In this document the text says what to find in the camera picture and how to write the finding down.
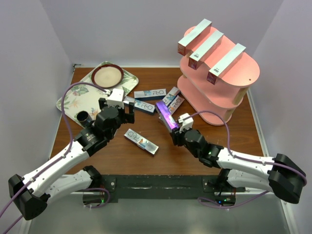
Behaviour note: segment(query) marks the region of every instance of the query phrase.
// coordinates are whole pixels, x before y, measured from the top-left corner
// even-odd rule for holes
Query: white box
[[[212,22],[203,19],[192,31],[177,43],[177,51],[187,55],[205,36],[210,33]]]
[[[215,51],[221,44],[223,33],[216,30],[195,50],[189,58],[189,67],[197,68]]]
[[[216,78],[222,78],[242,57],[245,46],[236,44],[219,62],[213,66],[207,75],[207,81],[215,84]]]
[[[158,150],[158,146],[154,143],[150,142],[148,139],[142,137],[140,134],[136,133],[132,129],[129,128],[129,130],[124,134],[124,136],[132,141],[134,144],[136,144],[138,147],[140,147],[143,150],[146,150],[153,156],[156,154]]]

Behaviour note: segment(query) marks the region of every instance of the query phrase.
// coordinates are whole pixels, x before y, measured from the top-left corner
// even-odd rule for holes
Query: pink oval shelf
[[[232,111],[224,108],[220,108],[209,102],[204,96],[197,90],[197,88],[189,81],[189,79],[181,76],[177,81],[177,86],[180,89],[183,96],[193,106],[196,111],[209,110],[216,112],[228,122],[232,117]],[[220,126],[223,122],[215,115],[210,113],[202,113],[200,116],[209,124]]]
[[[208,101],[225,109],[236,108],[242,102],[243,99],[241,99],[238,104],[233,104],[233,100],[240,90],[239,87],[228,85],[222,80],[219,80],[213,85],[206,80],[208,73],[208,67],[206,64],[202,64],[197,70],[194,70],[188,66],[188,62],[189,59],[187,57],[181,59],[180,69],[182,73],[193,83],[203,96],[208,99]]]
[[[184,35],[188,34],[193,28],[194,27],[188,29]],[[203,38],[192,51],[195,51],[216,30],[216,28],[211,27],[210,33],[205,38]],[[209,68],[212,68],[234,46],[235,44],[230,39],[228,39],[226,36],[223,36],[221,44],[205,60],[205,64],[207,65],[207,74]],[[245,88],[255,83],[259,75],[260,69],[257,62],[244,52],[241,59],[224,75],[222,80],[229,85]]]

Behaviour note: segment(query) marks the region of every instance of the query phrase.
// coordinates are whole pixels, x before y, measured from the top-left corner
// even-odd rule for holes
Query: purple box
[[[178,123],[172,118],[168,107],[165,105],[163,101],[156,102],[155,108],[159,113],[160,117],[164,121],[168,131],[171,133],[175,128],[179,128]]]

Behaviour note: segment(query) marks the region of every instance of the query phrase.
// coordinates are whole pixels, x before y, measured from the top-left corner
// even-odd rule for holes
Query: brown plate
[[[121,67],[114,64],[106,64],[96,68],[92,75],[91,80],[102,88],[108,89],[119,84],[123,78],[123,70]]]

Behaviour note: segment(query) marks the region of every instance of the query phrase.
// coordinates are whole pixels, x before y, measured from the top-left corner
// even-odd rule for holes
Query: tropical leaf print
[[[77,108],[80,105],[80,101],[76,100],[76,98],[74,98],[74,100],[72,101],[72,103],[70,104],[70,107],[75,107]]]
[[[132,74],[130,74],[130,73],[127,72],[126,70],[123,70],[123,76],[135,78]]]
[[[106,95],[102,90],[97,89],[97,93],[101,94],[101,95]]]
[[[136,77],[127,77],[127,78],[124,77],[119,84],[124,84],[127,83],[128,81],[135,81],[136,79],[137,79]]]
[[[73,91],[74,96],[80,96],[89,92],[85,84],[75,85],[71,91]]]
[[[92,108],[91,108],[91,113],[89,113],[89,114],[90,114],[90,116],[91,116],[93,119],[95,119],[95,117],[97,116],[98,113],[99,113],[99,110],[92,107]]]
[[[67,99],[68,99],[68,96],[66,95],[65,98],[64,98],[65,103],[66,103]],[[60,106],[61,103],[62,103],[62,99],[58,100],[58,102],[57,102],[57,107],[58,107],[59,109],[61,109],[61,106]]]
[[[123,89],[123,91],[125,92],[126,95],[128,95],[128,93],[130,93],[130,90],[127,89],[126,87],[123,86],[122,89]]]

